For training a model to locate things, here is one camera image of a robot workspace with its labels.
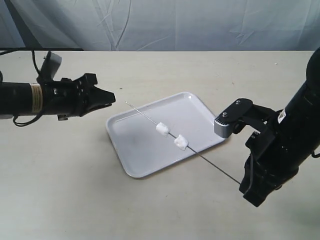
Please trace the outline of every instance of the white backdrop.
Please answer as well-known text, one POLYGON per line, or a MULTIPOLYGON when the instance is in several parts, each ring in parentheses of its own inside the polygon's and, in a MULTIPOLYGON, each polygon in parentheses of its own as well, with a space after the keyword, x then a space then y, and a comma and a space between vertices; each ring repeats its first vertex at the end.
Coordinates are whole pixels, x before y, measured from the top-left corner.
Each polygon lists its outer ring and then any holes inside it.
POLYGON ((11 2, 45 48, 236 51, 320 46, 320 0, 11 2))

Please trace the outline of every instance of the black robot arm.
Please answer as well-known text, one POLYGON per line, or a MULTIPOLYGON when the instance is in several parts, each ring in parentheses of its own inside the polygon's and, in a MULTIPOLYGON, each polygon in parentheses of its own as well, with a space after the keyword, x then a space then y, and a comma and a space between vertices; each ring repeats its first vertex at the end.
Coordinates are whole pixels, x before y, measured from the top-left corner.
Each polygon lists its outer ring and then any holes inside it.
POLYGON ((54 81, 61 57, 48 52, 41 70, 33 63, 38 72, 37 83, 0 83, 0 118, 12 118, 18 127, 34 123, 43 115, 57 115, 58 120, 69 117, 82 117, 92 111, 106 108, 116 101, 112 92, 95 87, 98 83, 93 73, 71 80, 62 78, 54 81), (28 122, 17 122, 19 116, 35 116, 28 122))
POLYGON ((266 197, 293 178, 299 165, 320 145, 320 49, 311 56, 306 81, 280 111, 254 105, 240 98, 214 122, 214 132, 223 138, 238 134, 246 125, 257 131, 245 145, 250 156, 244 165, 239 190, 258 207, 266 197))

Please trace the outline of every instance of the white tray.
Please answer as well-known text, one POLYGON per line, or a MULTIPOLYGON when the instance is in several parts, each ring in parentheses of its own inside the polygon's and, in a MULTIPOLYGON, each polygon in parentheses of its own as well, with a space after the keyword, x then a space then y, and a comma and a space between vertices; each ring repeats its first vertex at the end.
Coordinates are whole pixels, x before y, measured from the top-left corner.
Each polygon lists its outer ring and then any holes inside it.
MULTIPOLYGON (((192 93, 181 92, 138 109, 170 127, 174 136, 183 135, 197 152, 224 140, 214 132, 215 116, 192 93)), ((188 148, 180 150, 173 137, 162 136, 134 109, 112 116, 105 127, 125 172, 133 178, 143 178, 194 154, 188 148)))

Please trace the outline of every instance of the table surface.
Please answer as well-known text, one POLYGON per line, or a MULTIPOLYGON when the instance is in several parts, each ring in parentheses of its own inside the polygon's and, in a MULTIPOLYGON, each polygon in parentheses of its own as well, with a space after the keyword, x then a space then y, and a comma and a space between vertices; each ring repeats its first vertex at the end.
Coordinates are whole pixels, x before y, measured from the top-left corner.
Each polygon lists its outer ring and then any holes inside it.
MULTIPOLYGON (((37 52, 39 65, 45 52, 37 52)), ((301 52, 57 52, 55 79, 96 73, 117 102, 84 117, 45 116, 28 127, 0 124, 0 239, 316 239, 320 161, 256 208, 238 185, 199 157, 144 179, 126 175, 105 121, 188 91, 215 114, 237 98, 275 110, 305 81, 301 52)), ((5 82, 36 80, 30 52, 0 57, 5 82)), ((245 128, 204 156, 236 179, 249 155, 245 128)))

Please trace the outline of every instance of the marshmallow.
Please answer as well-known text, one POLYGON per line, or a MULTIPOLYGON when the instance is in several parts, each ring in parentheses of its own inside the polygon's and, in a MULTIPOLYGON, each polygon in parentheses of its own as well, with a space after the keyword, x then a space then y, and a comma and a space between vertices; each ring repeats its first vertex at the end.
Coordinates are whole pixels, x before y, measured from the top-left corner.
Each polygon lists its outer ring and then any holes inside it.
POLYGON ((185 139, 184 136, 180 135, 174 140, 174 144, 180 148, 181 150, 186 150, 186 148, 188 147, 189 145, 189 142, 187 139, 185 139))
POLYGON ((155 129, 163 136, 168 136, 170 129, 166 125, 164 125, 162 122, 159 122, 159 124, 155 127, 155 129))

